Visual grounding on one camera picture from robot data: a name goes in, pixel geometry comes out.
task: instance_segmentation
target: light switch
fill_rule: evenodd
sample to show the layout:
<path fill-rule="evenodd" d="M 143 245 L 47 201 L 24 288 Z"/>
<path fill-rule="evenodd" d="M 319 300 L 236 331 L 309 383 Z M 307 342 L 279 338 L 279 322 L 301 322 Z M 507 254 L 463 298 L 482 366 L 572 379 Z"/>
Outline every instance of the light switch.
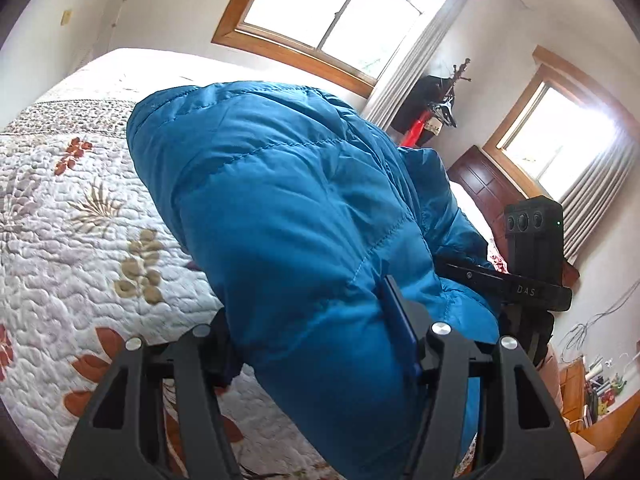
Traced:
<path fill-rule="evenodd" d="M 65 10 L 62 13 L 62 19 L 60 20 L 60 25 L 66 25 L 71 20 L 71 9 Z"/>

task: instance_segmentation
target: camera lens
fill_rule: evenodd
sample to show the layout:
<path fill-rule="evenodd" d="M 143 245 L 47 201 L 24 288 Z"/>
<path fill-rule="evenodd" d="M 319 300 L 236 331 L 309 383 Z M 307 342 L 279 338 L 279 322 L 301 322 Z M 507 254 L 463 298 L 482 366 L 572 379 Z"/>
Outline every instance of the camera lens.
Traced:
<path fill-rule="evenodd" d="M 526 231 L 528 225 L 529 217 L 526 213 L 522 213 L 520 216 L 518 216 L 518 229 L 520 229 L 520 231 Z"/>

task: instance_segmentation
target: blue puffer jacket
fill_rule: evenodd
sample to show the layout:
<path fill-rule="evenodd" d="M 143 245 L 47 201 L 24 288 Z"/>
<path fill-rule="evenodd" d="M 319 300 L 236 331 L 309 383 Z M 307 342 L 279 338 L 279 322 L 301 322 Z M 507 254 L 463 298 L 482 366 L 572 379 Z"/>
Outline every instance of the blue puffer jacket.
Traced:
<path fill-rule="evenodd" d="M 423 398 L 394 357 L 382 273 L 435 320 L 498 337 L 489 304 L 433 270 L 432 254 L 490 266 L 438 155 L 399 150 L 330 94 L 264 82 L 156 92 L 127 140 L 260 384 L 349 480 L 398 478 Z M 471 383 L 463 449 L 477 419 Z"/>

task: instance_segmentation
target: red object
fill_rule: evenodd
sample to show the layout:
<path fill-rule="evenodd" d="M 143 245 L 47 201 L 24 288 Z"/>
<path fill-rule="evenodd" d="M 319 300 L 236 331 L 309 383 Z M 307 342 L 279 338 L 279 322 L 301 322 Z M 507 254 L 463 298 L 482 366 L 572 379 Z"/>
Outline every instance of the red object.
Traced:
<path fill-rule="evenodd" d="M 433 117 L 433 114 L 430 111 L 428 110 L 423 111 L 420 114 L 420 117 L 418 118 L 418 120 L 415 121 L 414 124 L 412 124 L 411 128 L 409 129 L 409 132 L 404 136 L 404 139 L 402 139 L 400 146 L 404 146 L 406 148 L 413 148 L 415 146 L 415 143 L 418 142 L 418 139 L 420 138 L 420 134 L 422 133 L 424 125 L 432 117 Z"/>

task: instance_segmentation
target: ceiling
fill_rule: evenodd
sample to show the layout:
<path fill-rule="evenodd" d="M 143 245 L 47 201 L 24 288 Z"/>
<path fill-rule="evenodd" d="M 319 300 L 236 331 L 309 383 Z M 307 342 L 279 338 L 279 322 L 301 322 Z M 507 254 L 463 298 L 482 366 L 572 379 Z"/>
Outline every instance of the ceiling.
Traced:
<path fill-rule="evenodd" d="M 640 66 L 640 43 L 612 0 L 522 0 L 610 51 L 625 65 Z"/>

